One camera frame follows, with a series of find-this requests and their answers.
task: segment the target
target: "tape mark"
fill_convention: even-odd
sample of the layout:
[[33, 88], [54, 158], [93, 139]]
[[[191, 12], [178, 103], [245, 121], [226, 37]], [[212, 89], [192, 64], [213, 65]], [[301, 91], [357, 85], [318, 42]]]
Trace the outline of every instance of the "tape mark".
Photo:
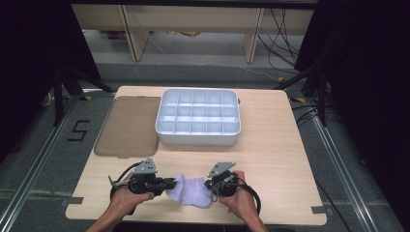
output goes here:
[[90, 120], [77, 120], [72, 132], [82, 133], [82, 135], [80, 138], [68, 138], [67, 141], [70, 141], [70, 142], [82, 141], [85, 137], [85, 134], [87, 133], [87, 130], [77, 130], [76, 128], [78, 127], [78, 124], [80, 123], [89, 123], [89, 122]]

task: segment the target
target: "floor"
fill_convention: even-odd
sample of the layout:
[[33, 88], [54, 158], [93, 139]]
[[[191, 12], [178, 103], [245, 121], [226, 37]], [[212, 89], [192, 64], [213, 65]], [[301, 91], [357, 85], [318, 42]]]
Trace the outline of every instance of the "floor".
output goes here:
[[[126, 40], [110, 40], [105, 32], [100, 31], [83, 33], [99, 69], [102, 70], [110, 65], [127, 65], [129, 69], [135, 66], [154, 65], [198, 69], [227, 68], [232, 73], [243, 72], [269, 77], [273, 83], [279, 82], [277, 73], [283, 73], [286, 78], [295, 72], [291, 70], [288, 62], [293, 62], [292, 54], [286, 51], [287, 44], [282, 39], [278, 40], [278, 45], [285, 49], [276, 47], [275, 51], [288, 61], [283, 61], [271, 54], [259, 41], [253, 63], [247, 64], [240, 35], [200, 33], [195, 36], [185, 36], [181, 33], [154, 32], [150, 35], [141, 60], [134, 62]], [[261, 35], [261, 39], [271, 46], [271, 39], [274, 40], [275, 36], [269, 38], [267, 35]], [[296, 49], [300, 47], [302, 40], [301, 36], [288, 37], [288, 42]], [[314, 104], [315, 99], [303, 98], [300, 94], [300, 86], [303, 83], [303, 80], [300, 81], [289, 88], [287, 93], [294, 108], [295, 120], [307, 150], [312, 173], [317, 180], [323, 204], [327, 209], [328, 222], [318, 227], [288, 226], [288, 228], [295, 231], [403, 231], [388, 202], [366, 170], [366, 165], [359, 162], [360, 154], [357, 153], [335, 110], [331, 107], [327, 108], [328, 127], [326, 128], [321, 126], [317, 117], [308, 114], [309, 108], [306, 105]], [[109, 97], [96, 98], [95, 103], [100, 103], [103, 109], [109, 107], [109, 101]], [[83, 101], [80, 101], [73, 110], [79, 115], [78, 117], [86, 117], [85, 112], [90, 113]], [[30, 187], [32, 188], [30, 195], [24, 206], [19, 209], [19, 216], [13, 218], [15, 224], [11, 228], [12, 231], [47, 231], [50, 228], [58, 231], [83, 231], [93, 223], [87, 220], [67, 220], [64, 217], [64, 205], [67, 206], [67, 200], [70, 199], [82, 165], [87, 159], [86, 156], [79, 154], [85, 147], [92, 146], [98, 134], [98, 127], [88, 131], [92, 136], [79, 146], [61, 145], [58, 141], [52, 143], [48, 141], [48, 135], [54, 133], [50, 127], [53, 121], [52, 112], [51, 105], [38, 115], [32, 128], [22, 138], [22, 143], [26, 141], [27, 145], [17, 151], [18, 156], [8, 156], [0, 165], [0, 209], [5, 211], [10, 206], [9, 202], [14, 192], [20, 188], [20, 183], [30, 178], [26, 174], [30, 171], [31, 164], [37, 161], [37, 154], [42, 152], [44, 145], [43, 142], [36, 141], [49, 142], [53, 147], [53, 153], [61, 150], [75, 159], [67, 157], [58, 159], [58, 156], [52, 155], [46, 161], [43, 170], [39, 173], [39, 180]], [[92, 114], [99, 122], [103, 121], [103, 115], [97, 112]], [[67, 184], [59, 183], [59, 180], [67, 180]], [[59, 187], [51, 186], [53, 183], [59, 183]], [[278, 227], [280, 226], [269, 226], [270, 229]]]

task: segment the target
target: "hand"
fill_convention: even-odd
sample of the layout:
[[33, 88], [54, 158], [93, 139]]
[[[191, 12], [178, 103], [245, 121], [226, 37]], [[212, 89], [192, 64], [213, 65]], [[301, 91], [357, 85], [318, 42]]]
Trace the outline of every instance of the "hand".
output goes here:
[[[243, 185], [245, 173], [243, 171], [233, 171], [239, 177], [238, 184]], [[237, 187], [236, 193], [229, 197], [220, 196], [220, 203], [226, 205], [228, 213], [235, 214], [242, 219], [251, 231], [267, 231], [263, 221], [260, 219], [253, 196], [241, 187]]]
[[[128, 180], [132, 174], [129, 174], [125, 180]], [[123, 217], [131, 213], [135, 207], [144, 201], [154, 199], [152, 192], [135, 194], [127, 186], [122, 186], [115, 190], [108, 208], [100, 218], [87, 231], [111, 231]]]
[[[125, 180], [128, 180], [131, 176], [132, 174], [129, 174]], [[137, 205], [144, 201], [154, 199], [154, 196], [152, 192], [135, 194], [131, 192], [127, 186], [121, 186], [115, 190], [107, 210], [111, 210], [117, 217], [123, 218], [130, 214]]]

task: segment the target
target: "black cable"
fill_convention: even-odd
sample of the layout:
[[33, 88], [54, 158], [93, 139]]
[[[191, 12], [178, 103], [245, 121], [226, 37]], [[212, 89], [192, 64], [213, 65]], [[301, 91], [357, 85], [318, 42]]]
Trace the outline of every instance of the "black cable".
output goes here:
[[337, 212], [338, 216], [340, 217], [341, 221], [343, 222], [344, 226], [346, 227], [346, 230], [351, 232], [349, 225], [347, 225], [346, 220], [344, 219], [343, 215], [340, 213], [340, 211], [338, 210], [338, 208], [336, 207], [335, 203], [333, 202], [332, 198], [329, 196], [328, 192], [325, 191], [325, 189], [322, 187], [322, 185], [320, 185], [320, 183], [316, 180], [315, 177], [313, 177], [314, 182], [316, 183], [316, 185], [319, 186], [319, 188], [322, 190], [322, 192], [326, 195], [326, 197], [328, 198], [329, 202], [331, 203], [332, 207], [335, 209], [335, 211]]
[[287, 31], [286, 31], [286, 22], [285, 22], [285, 15], [286, 15], [285, 9], [282, 9], [282, 23], [281, 23], [280, 26], [279, 26], [279, 24], [278, 24], [277, 18], [275, 17], [274, 11], [273, 11], [272, 9], [271, 9], [271, 14], [272, 14], [272, 17], [274, 18], [275, 24], [277, 25], [277, 28], [278, 28], [278, 34], [277, 34], [277, 37], [275, 38], [274, 44], [276, 44], [276, 40], [277, 40], [277, 38], [278, 38], [278, 35], [281, 35], [281, 37], [283, 38], [284, 42], [286, 43], [288, 49], [285, 49], [285, 48], [283, 48], [283, 47], [280, 47], [280, 46], [277, 45], [277, 44], [276, 44], [276, 46], [278, 46], [278, 47], [280, 47], [280, 48], [282, 48], [282, 49], [288, 51], [288, 52], [290, 53], [290, 56], [291, 56], [292, 59], [293, 59], [293, 62], [296, 62], [296, 58], [295, 58], [295, 56], [294, 56], [294, 53], [293, 53], [292, 48], [295, 49], [295, 50], [298, 51], [298, 52], [299, 52], [299, 50], [296, 49], [294, 46], [292, 46], [292, 45], [289, 43], [289, 41], [288, 41]]
[[292, 110], [300, 109], [300, 108], [305, 108], [305, 107], [317, 107], [317, 105], [315, 105], [315, 104], [307, 104], [307, 105], [302, 105], [302, 106], [294, 107], [294, 108], [292, 108]]
[[124, 176], [125, 176], [131, 169], [133, 169], [134, 167], [137, 167], [139, 164], [141, 164], [141, 162], [137, 162], [137, 163], [134, 163], [133, 165], [129, 166], [129, 167], [123, 172], [123, 174], [121, 174], [121, 176], [118, 178], [118, 180], [116, 181], [116, 183], [117, 183], [117, 182], [120, 182], [120, 181], [124, 178]]
[[[249, 192], [249, 194], [252, 195], [253, 198], [254, 198], [255, 201], [256, 201], [256, 212], [257, 212], [258, 214], [260, 214], [260, 210], [261, 210], [261, 208], [262, 208], [262, 203], [261, 203], [261, 201], [260, 201], [259, 195], [258, 195], [258, 194], [256, 193], [256, 191], [253, 190], [253, 188], [250, 187], [244, 180], [242, 180], [242, 179], [239, 178], [238, 176], [236, 176], [236, 178], [238, 178], [238, 180], [242, 181], [243, 184], [234, 184], [234, 183], [226, 183], [226, 184], [227, 184], [227, 185], [230, 185], [230, 186], [236, 186], [236, 187], [242, 188], [242, 189], [246, 190], [247, 192]], [[213, 202], [218, 201], [218, 198], [220, 197], [220, 188], [218, 188], [218, 186], [221, 185], [221, 183], [223, 183], [223, 182], [224, 182], [224, 181], [220, 181], [220, 182], [216, 183], [216, 184], [212, 187], [212, 192], [215, 192], [215, 193], [216, 193], [216, 194], [215, 194], [215, 197], [216, 197], [216, 198], [214, 198], [214, 197], [213, 197], [213, 194], [211, 194], [211, 200], [212, 200]]]
[[259, 195], [256, 193], [255, 190], [253, 190], [252, 187], [248, 186], [248, 184], [242, 180], [241, 178], [237, 177], [238, 180], [242, 181], [242, 185], [240, 185], [240, 187], [242, 187], [243, 189], [247, 190], [256, 200], [256, 211], [259, 214], [260, 213], [260, 208], [261, 208], [261, 202], [260, 202], [260, 198]]
[[309, 121], [310, 119], [312, 119], [312, 118], [314, 118], [314, 117], [316, 117], [316, 116], [318, 116], [318, 115], [319, 115], [318, 113], [309, 115], [308, 118], [305, 118], [305, 120], [304, 120], [301, 124], [298, 125], [298, 127], [301, 127], [301, 126], [302, 126], [303, 124], [305, 124], [307, 121]]
[[274, 68], [274, 69], [277, 70], [277, 71], [281, 71], [281, 72], [285, 72], [285, 73], [299, 74], [298, 72], [286, 71], [286, 70], [282, 70], [282, 69], [279, 69], [279, 68], [275, 67], [275, 66], [272, 64], [272, 62], [271, 62], [271, 53], [276, 54], [278, 58], [280, 58], [281, 60], [283, 60], [283, 61], [286, 62], [286, 63], [288, 63], [288, 62], [290, 62], [290, 61], [288, 61], [286, 58], [282, 57], [282, 56], [281, 56], [280, 54], [278, 54], [277, 52], [271, 50], [271, 48], [269, 48], [269, 47], [263, 42], [263, 40], [262, 40], [262, 38], [260, 38], [260, 36], [258, 36], [258, 38], [259, 38], [259, 40], [264, 44], [264, 46], [265, 46], [265, 47], [267, 48], [267, 50], [268, 50], [268, 61], [269, 61], [269, 64], [271, 65], [272, 68]]
[[267, 46], [260, 36], [258, 36], [258, 38], [259, 38], [259, 40], [263, 43], [263, 45], [268, 49], [268, 51], [269, 51], [270, 53], [274, 53], [280, 60], [286, 62], [286, 63], [289, 64], [290, 66], [292, 66], [292, 67], [295, 66], [295, 64], [293, 64], [291, 61], [289, 61], [288, 59], [284, 58], [284, 57], [283, 57], [282, 55], [280, 55], [279, 53], [277, 53], [277, 52], [275, 52], [274, 50], [272, 50], [272, 46], [273, 46], [273, 45]]
[[307, 116], [309, 113], [311, 113], [311, 112], [313, 112], [313, 111], [315, 111], [315, 110], [317, 110], [316, 107], [315, 107], [314, 109], [311, 109], [310, 111], [304, 113], [302, 116], [300, 116], [300, 117], [298, 118], [298, 120], [296, 120], [296, 125], [298, 125], [299, 122], [300, 122], [302, 119], [304, 119], [305, 116]]

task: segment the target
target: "tray divider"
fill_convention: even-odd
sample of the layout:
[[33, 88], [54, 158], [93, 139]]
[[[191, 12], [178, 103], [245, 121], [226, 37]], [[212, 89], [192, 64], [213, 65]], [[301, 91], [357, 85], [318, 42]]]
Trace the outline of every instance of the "tray divider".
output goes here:
[[223, 93], [220, 93], [220, 117], [222, 122], [222, 134], [225, 134], [225, 123], [223, 120]]
[[192, 93], [190, 96], [190, 134], [192, 134], [192, 112], [193, 112], [193, 99], [195, 95]]

